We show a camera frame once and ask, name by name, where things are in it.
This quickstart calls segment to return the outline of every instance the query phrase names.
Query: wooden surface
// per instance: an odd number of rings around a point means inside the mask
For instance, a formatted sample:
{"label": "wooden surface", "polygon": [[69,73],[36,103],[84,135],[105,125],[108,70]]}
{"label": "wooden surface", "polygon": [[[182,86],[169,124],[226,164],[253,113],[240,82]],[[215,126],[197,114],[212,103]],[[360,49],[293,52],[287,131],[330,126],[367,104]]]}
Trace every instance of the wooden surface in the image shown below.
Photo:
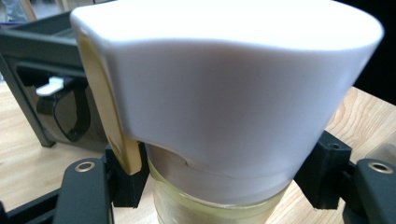
{"label": "wooden surface", "polygon": [[[74,161],[102,156],[101,151],[57,144],[40,146],[5,83],[0,84],[0,200],[7,210],[61,186],[64,169]],[[364,156],[396,133],[396,107],[351,89],[327,131],[353,147],[352,160]],[[158,223],[148,179],[138,209],[115,208],[116,223]],[[343,223],[338,210],[313,209],[292,183],[267,223]]]}

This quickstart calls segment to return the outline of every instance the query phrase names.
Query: white container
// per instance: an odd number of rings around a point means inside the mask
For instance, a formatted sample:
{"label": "white container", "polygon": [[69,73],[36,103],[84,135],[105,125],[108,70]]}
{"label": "white container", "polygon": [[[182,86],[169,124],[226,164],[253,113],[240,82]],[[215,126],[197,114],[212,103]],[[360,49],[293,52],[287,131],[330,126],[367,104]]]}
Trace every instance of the white container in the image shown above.
{"label": "white container", "polygon": [[71,22],[103,67],[121,134],[150,144],[177,189],[220,204],[290,183],[383,34],[333,1],[116,1]]}

